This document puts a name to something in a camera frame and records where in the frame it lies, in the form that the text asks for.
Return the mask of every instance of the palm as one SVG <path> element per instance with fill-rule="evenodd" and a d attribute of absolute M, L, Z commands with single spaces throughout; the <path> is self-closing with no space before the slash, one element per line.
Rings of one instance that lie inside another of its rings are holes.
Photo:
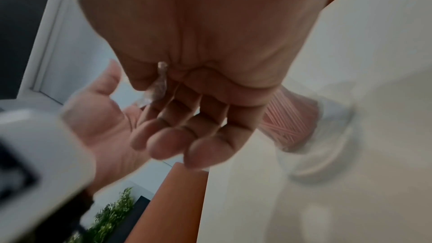
<path fill-rule="evenodd" d="M 160 159 L 185 153 L 199 168 L 244 145 L 326 0 L 79 1 L 135 88 L 155 80 L 157 62 L 169 64 L 169 94 L 134 148 Z"/>
<path fill-rule="evenodd" d="M 98 80 L 72 97 L 62 111 L 63 120 L 96 158 L 96 176 L 90 187 L 93 193 L 135 171 L 149 159 L 146 152 L 137 152 L 129 144 L 141 109 L 132 105 L 122 111 L 109 97 L 120 75 L 120 67 L 111 63 Z"/>

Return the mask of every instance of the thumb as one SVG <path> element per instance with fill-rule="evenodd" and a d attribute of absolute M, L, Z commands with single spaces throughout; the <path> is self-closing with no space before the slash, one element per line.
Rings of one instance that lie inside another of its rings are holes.
<path fill-rule="evenodd" d="M 111 59 L 108 67 L 87 87 L 87 91 L 102 95 L 111 95 L 120 83 L 122 78 L 121 73 L 122 69 L 120 65 Z"/>

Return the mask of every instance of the leaves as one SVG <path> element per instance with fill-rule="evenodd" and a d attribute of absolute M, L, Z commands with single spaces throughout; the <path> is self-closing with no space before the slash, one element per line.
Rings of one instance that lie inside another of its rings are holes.
<path fill-rule="evenodd" d="M 126 188 L 119 200 L 108 204 L 97 213 L 94 224 L 87 230 L 85 235 L 74 235 L 69 238 L 67 243 L 106 242 L 134 206 L 131 190 L 132 188 Z"/>

